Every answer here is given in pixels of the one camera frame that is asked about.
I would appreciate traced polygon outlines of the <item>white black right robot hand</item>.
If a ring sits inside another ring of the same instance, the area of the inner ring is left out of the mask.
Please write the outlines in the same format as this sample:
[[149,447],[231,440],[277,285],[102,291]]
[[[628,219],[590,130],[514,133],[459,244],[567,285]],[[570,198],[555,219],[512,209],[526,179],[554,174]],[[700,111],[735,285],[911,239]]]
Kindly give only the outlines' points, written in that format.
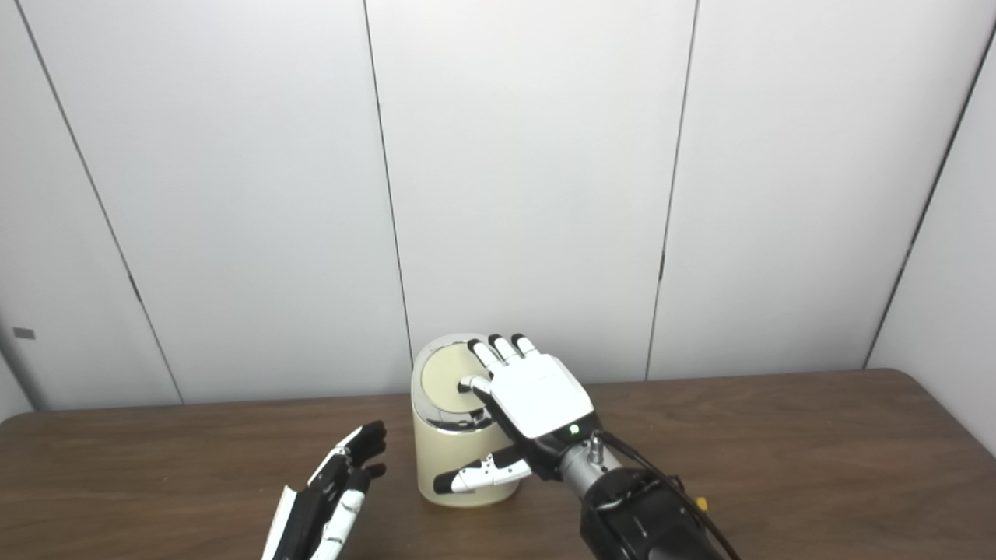
[[458,391],[482,401],[510,445],[438,474],[435,493],[476,492],[536,475],[565,483],[583,499],[598,479],[620,467],[602,456],[602,424],[593,401],[558,358],[540,352],[523,334],[491,334],[466,346],[486,373],[464,376]]

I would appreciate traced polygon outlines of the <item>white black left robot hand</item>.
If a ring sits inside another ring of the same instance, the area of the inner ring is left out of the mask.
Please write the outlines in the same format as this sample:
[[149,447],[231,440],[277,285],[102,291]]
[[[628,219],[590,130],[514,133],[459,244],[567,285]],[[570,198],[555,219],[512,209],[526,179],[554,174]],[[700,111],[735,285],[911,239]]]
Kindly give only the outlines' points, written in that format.
[[385,464],[367,464],[384,453],[383,421],[366,423],[335,444],[296,492],[285,486],[272,518],[263,559],[338,559],[363,509],[370,483]]

